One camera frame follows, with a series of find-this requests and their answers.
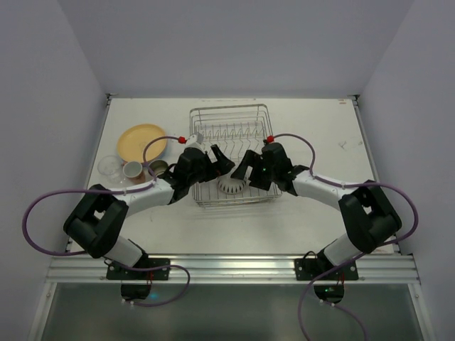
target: glass panel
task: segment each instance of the glass panel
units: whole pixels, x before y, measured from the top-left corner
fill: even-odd
[[[150,300],[178,286],[154,283]],[[297,301],[303,286],[193,285],[159,308],[122,305],[118,284],[60,284],[43,340],[302,340]],[[421,340],[406,285],[346,286],[342,305],[365,324],[371,340]],[[357,323],[321,305],[312,293],[303,318],[315,340],[362,340]]]

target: small cup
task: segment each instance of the small cup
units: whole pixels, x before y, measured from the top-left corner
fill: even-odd
[[[122,172],[122,160],[118,156],[105,156],[98,163],[98,172],[110,183],[122,183],[124,180]]]
[[[160,176],[168,169],[168,163],[165,160],[154,160],[149,163],[149,167],[156,176]]]
[[[123,174],[135,185],[145,183],[145,174],[142,164],[138,161],[130,161],[123,166]]]

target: yellow plate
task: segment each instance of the yellow plate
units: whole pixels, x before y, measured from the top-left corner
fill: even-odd
[[[126,162],[144,162],[142,153],[145,146],[157,137],[164,136],[164,130],[154,124],[140,124],[126,130],[117,142],[117,153]],[[167,139],[155,142],[147,151],[147,161],[153,160],[163,153]]]

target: dish rack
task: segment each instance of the dish rack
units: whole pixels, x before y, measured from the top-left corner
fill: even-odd
[[[216,161],[210,146],[217,144],[236,167],[246,150],[260,153],[263,140],[272,135],[269,110],[265,104],[233,105],[227,107],[202,107],[190,110],[190,133],[204,136],[203,150],[211,161]],[[217,180],[193,186],[193,198],[201,206],[238,205],[264,202],[280,197],[282,192],[274,184],[269,190],[246,186],[238,194],[220,192]]]

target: white wall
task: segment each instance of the white wall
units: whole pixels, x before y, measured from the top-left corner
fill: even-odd
[[[405,249],[440,340],[455,339],[454,15],[455,1],[416,0],[360,97],[381,180],[405,189],[420,211]]]
[[[84,185],[105,99],[56,1],[2,1],[0,41],[0,339],[25,340],[49,258],[24,241],[22,214],[41,193]],[[63,250],[75,200],[38,206],[39,244]]]
[[[103,87],[138,96],[357,94],[412,0],[59,0]]]

